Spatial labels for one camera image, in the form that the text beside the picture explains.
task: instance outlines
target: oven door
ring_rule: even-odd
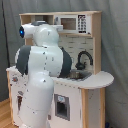
[[[63,25],[60,33],[78,33],[78,15],[55,15],[55,25]]]

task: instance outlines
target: shelf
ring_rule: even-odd
[[[95,14],[95,13],[101,13],[101,11],[81,11],[81,12],[47,12],[47,13],[23,13],[19,14],[21,15],[62,15],[62,14],[67,14],[67,15],[72,15],[72,14]]]
[[[67,35],[67,36],[84,36],[84,37],[92,37],[90,34],[80,34],[80,33],[59,33],[60,36]]]

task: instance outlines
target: oven window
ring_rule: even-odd
[[[76,30],[76,18],[61,18],[61,25],[66,30]]]

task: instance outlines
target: white toy kitchen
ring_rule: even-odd
[[[101,12],[56,12],[20,14],[21,24],[44,20],[63,25],[59,47],[72,58],[66,78],[53,78],[54,96],[48,115],[51,128],[105,128],[105,87],[112,84],[111,74],[101,71]],[[34,45],[31,39],[26,45]],[[80,61],[81,69],[76,64]],[[12,123],[20,126],[18,116],[28,76],[14,67],[7,69]]]

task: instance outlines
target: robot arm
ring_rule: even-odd
[[[19,111],[23,122],[20,128],[50,128],[47,116],[54,93],[51,77],[66,77],[72,65],[69,54],[58,47],[56,30],[61,27],[34,22],[20,28],[20,36],[33,38],[37,45],[22,46],[15,57],[16,68],[29,78]]]

